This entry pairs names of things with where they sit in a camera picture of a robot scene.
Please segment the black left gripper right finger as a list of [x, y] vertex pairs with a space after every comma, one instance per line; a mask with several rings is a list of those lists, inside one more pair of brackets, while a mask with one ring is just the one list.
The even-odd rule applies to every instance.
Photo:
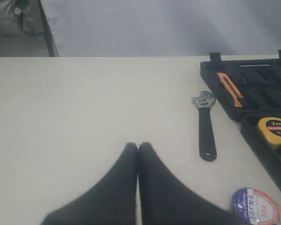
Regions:
[[141, 217], [144, 225], [238, 225], [230, 212], [185, 186], [143, 142], [138, 153]]

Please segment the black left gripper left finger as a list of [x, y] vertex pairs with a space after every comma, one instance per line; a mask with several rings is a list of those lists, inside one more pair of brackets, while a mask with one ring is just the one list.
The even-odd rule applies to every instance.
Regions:
[[136, 224], [137, 158], [137, 146], [127, 143], [115, 164], [91, 189], [49, 213], [42, 224]]

